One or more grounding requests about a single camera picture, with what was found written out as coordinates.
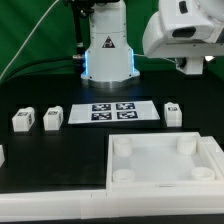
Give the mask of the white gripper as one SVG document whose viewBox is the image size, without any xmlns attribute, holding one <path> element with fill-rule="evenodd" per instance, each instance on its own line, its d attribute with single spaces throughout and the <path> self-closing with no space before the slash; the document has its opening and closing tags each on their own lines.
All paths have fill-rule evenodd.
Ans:
<svg viewBox="0 0 224 224">
<path fill-rule="evenodd" d="M 149 20 L 142 39 L 143 52 L 148 58 L 174 58 L 176 69 L 186 75 L 201 75 L 206 56 L 224 56 L 223 43 L 169 38 L 159 12 Z"/>
</svg>

